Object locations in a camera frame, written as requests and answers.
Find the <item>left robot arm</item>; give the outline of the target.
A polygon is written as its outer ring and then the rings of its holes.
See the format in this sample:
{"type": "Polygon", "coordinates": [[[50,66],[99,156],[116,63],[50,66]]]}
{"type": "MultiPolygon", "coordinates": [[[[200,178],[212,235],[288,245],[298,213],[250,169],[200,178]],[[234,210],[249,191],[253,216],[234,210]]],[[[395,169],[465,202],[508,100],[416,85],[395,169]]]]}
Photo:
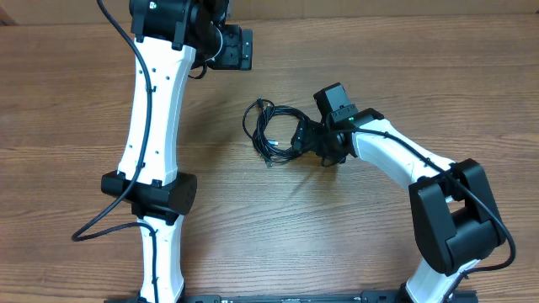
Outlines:
{"type": "Polygon", "coordinates": [[[131,204],[141,230],[139,302],[179,302],[184,294],[180,238],[197,178],[179,171],[177,139],[186,83],[193,69],[252,68],[253,32],[227,23],[230,3],[140,0],[129,4],[127,41],[136,53],[130,129],[118,167],[102,177],[103,193],[131,204]]]}

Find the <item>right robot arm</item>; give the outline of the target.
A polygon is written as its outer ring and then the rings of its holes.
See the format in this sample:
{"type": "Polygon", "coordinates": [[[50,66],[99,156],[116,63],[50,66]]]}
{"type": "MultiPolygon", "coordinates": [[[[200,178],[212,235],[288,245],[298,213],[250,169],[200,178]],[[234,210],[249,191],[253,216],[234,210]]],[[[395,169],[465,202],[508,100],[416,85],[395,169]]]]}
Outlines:
{"type": "Polygon", "coordinates": [[[373,108],[359,110],[340,83],[313,96],[321,115],[300,119],[291,139],[299,152],[324,162],[347,156],[378,167],[408,191],[414,239],[422,260],[399,290],[364,293],[373,302],[475,302],[456,288],[478,263],[510,239],[482,166],[454,162],[398,132],[373,108]]]}

